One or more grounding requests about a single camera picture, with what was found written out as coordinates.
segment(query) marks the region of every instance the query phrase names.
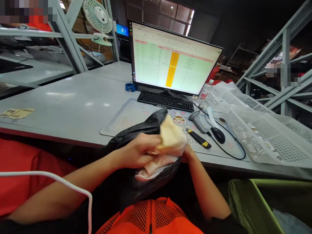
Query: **mouse pad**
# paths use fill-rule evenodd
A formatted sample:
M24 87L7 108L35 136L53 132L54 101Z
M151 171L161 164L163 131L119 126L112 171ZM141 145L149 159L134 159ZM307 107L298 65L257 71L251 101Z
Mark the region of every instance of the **mouse pad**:
M121 109L117 112L117 114L114 117L112 117L112 119L107 123L107 125L105 125L100 130L100 134L113 137L122 130L125 130L133 125L144 122L153 112L159 109L161 109L161 107L140 103L137 102L136 99L130 98L121 107ZM181 127L186 139L188 140L192 149L195 152L233 159L232 157L225 154L207 134L203 134L200 132L200 130L197 129L195 124L189 120L189 116L191 115L190 112L172 109L168 110L168 114L172 118L173 122L179 127ZM200 113L198 118L200 119L202 125L208 131L211 128L211 126L207 123L207 121L209 121L211 124L212 122L208 118L205 119L205 115L202 112ZM227 124L223 124L223 126L226 127L232 133ZM207 140L208 143L211 144L211 148L205 149L204 147L202 147L199 143L195 141L194 138L192 138L190 134L187 133L186 128L192 129L195 133L197 133L202 138ZM234 157L242 158L244 153L239 144L234 141L233 137L227 131L223 130L223 132L225 134L226 140L225 143L220 144L220 146L226 152L230 153Z

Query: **hand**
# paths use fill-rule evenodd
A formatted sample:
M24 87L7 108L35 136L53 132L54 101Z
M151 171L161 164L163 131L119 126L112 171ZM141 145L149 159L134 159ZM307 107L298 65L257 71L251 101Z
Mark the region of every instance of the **hand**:
M141 168L151 162L155 156L147 152L155 152L156 146L161 143L160 135L146 135L140 133L126 146L116 150L114 166L120 168Z
M195 154L189 143L186 145L182 157L183 157L182 162L184 161L189 162L190 159L197 157L197 155Z

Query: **spreadsheet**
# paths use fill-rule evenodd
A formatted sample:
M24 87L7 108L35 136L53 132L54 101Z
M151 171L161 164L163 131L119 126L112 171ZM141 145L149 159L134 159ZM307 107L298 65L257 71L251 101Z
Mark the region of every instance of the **spreadsheet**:
M132 23L136 82L199 94L222 49Z

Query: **computer monitor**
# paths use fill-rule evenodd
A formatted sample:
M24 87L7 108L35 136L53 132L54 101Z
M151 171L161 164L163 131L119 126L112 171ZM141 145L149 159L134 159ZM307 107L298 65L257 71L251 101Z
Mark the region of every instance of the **computer monitor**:
M198 95L223 48L129 20L133 83Z
M117 34L127 36L127 37L129 36L128 27L120 25L120 24L116 24L116 28L117 28Z

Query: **white fan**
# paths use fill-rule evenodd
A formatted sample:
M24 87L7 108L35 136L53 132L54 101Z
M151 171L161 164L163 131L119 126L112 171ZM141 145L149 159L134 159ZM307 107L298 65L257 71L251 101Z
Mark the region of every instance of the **white fan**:
M92 39L95 43L105 46L112 46L107 40L109 33L112 30L112 20L109 18L107 11L96 0L85 0L83 10L88 22L101 33L94 33L99 39Z

